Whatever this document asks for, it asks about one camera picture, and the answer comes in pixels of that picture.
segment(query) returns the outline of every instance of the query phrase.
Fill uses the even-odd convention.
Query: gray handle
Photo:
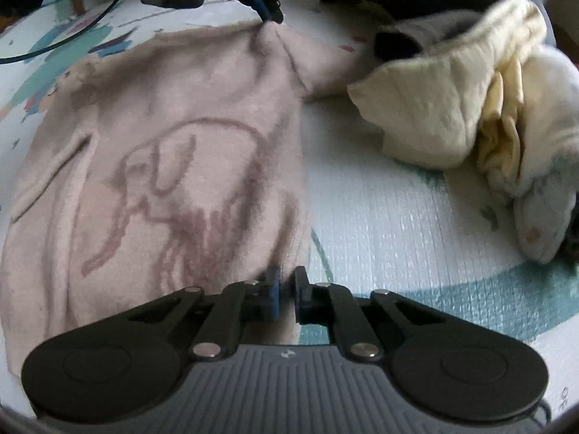
[[[345,359],[335,346],[239,346],[196,364],[165,401],[133,418],[79,425],[74,434],[535,434],[542,408],[500,426],[462,426],[408,403],[382,369]]]

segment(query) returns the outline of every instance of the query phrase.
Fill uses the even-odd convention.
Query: black cable
[[[102,20],[102,18],[105,17],[105,15],[111,11],[111,9],[119,2],[119,0],[113,0],[113,2],[108,6],[108,8],[106,8],[99,16],[98,18],[96,18],[94,21],[92,21],[92,23],[90,23],[88,26],[84,27],[83,29],[81,29],[79,32],[74,33],[72,36],[67,37],[66,39],[57,42],[56,44],[51,44],[48,47],[44,47],[42,49],[39,50],[35,50],[34,52],[29,52],[27,54],[24,55],[17,55],[15,57],[6,57],[6,58],[0,58],[0,65],[6,65],[7,63],[15,63],[15,62],[21,62],[22,60],[27,60],[27,59],[31,59],[32,57],[36,57],[37,55],[42,55],[45,54],[48,51],[51,51],[53,49],[56,49],[57,47],[61,47],[63,45],[65,45],[67,42],[70,42],[73,39],[76,39],[77,37],[82,36],[82,34],[86,33],[86,31],[91,30],[93,27],[96,26],[96,24]]]

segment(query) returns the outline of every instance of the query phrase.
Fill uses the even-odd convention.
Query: yellow cloth
[[[413,59],[378,67],[348,87],[361,115],[384,130],[383,153],[426,168],[461,164],[479,126],[483,171],[516,171],[520,67],[546,35],[530,0],[501,0],[467,33]]]
[[[513,57],[502,70],[494,72],[479,121],[477,167],[487,173],[500,170],[514,178],[520,165],[520,140],[516,121],[523,107],[520,59]]]

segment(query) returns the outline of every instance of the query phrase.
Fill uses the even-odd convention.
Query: pile of clothes
[[[555,48],[544,0],[371,1],[410,17],[382,29],[386,63],[348,87],[383,153],[437,170],[473,153],[513,203],[523,252],[576,258],[579,71]]]

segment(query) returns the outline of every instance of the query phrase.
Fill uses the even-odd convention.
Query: black round pad
[[[392,374],[413,403],[467,422],[499,422],[527,412],[548,381],[545,363],[522,342],[448,325],[403,344]]]
[[[65,333],[30,353],[22,386],[33,405],[51,416],[99,423],[160,402],[180,375],[178,353],[145,332]]]

